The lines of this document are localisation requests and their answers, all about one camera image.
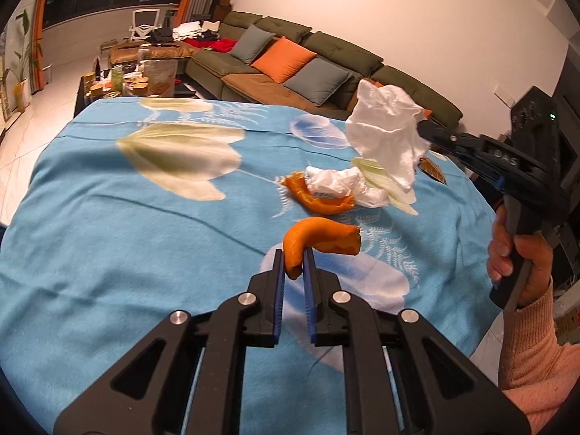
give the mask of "white chair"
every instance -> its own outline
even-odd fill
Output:
[[[136,9],[133,12],[133,25],[129,28],[130,40],[147,39],[149,33],[159,29],[159,8]]]

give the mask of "wall outlet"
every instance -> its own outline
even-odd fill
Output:
[[[496,95],[508,107],[512,108],[515,104],[515,98],[511,96],[508,91],[501,85],[497,85],[494,90]]]

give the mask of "tile floor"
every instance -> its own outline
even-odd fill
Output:
[[[0,144],[0,221],[10,224],[26,191],[34,164],[42,150],[72,120],[79,79],[89,72],[94,57],[53,68],[52,81],[33,95],[32,104],[16,120]],[[472,355],[471,360],[496,385],[504,339],[501,314]]]

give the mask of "ribbed sleeve cuff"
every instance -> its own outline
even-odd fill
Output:
[[[504,345],[518,353],[554,332],[552,284],[541,298],[515,312],[504,312]]]

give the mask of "triangular cutout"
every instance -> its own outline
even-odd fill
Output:
[[[445,399],[453,399],[473,389],[472,379],[436,343],[423,339],[423,347],[433,368],[439,391]]]
[[[164,340],[155,340],[113,379],[112,388],[133,399],[143,399],[164,348]]]

